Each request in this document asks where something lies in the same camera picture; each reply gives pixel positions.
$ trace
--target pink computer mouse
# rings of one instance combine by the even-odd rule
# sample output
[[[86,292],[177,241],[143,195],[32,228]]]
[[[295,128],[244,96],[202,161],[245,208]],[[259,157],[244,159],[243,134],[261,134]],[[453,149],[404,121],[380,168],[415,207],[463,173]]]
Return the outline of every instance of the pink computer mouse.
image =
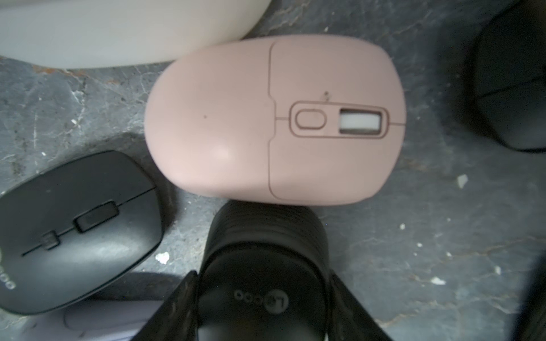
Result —
[[[159,169],[189,192],[340,205],[379,191],[405,124],[400,79],[380,47],[289,35],[174,62],[150,93],[144,131]]]

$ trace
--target mouse scroll wheel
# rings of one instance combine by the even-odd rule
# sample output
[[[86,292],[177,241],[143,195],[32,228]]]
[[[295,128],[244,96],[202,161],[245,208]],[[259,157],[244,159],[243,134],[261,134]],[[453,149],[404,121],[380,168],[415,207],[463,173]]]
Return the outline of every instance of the mouse scroll wheel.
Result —
[[[113,201],[109,201],[76,218],[76,225],[80,232],[86,232],[118,214],[119,211],[116,204]]]
[[[341,134],[378,135],[380,132],[380,112],[341,109]]]

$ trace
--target mouse shell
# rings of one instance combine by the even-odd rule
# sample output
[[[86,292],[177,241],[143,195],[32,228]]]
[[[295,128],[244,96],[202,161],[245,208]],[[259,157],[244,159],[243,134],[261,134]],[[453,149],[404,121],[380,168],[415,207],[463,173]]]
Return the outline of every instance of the mouse shell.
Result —
[[[107,151],[56,166],[0,197],[0,308],[41,314],[82,300],[163,238],[155,184]]]
[[[340,129],[344,111],[381,117],[373,134]],[[400,153],[403,89],[389,56],[333,35],[249,39],[171,64],[146,106],[159,169],[205,196],[340,205],[379,191]]]

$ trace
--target white plastic object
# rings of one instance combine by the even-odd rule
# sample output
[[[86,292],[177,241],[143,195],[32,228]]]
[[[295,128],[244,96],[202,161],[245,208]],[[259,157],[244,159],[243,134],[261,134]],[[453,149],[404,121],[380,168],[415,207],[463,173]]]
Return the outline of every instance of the white plastic object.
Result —
[[[20,341],[129,341],[161,306],[161,301],[81,301],[31,316]]]
[[[356,130],[361,134],[379,134],[381,131],[381,114],[374,112],[342,111],[340,114],[340,131]]]
[[[0,56],[51,68],[171,61],[238,40],[271,0],[0,0]]]

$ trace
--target right mouse button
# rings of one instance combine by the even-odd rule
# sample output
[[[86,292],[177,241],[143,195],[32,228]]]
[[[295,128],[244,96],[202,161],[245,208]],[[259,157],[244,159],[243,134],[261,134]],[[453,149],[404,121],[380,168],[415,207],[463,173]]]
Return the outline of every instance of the right mouse button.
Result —
[[[343,205],[376,194],[394,167],[404,125],[377,138],[295,135],[276,121],[269,143],[269,185],[283,204]],[[328,125],[319,131],[328,131]]]

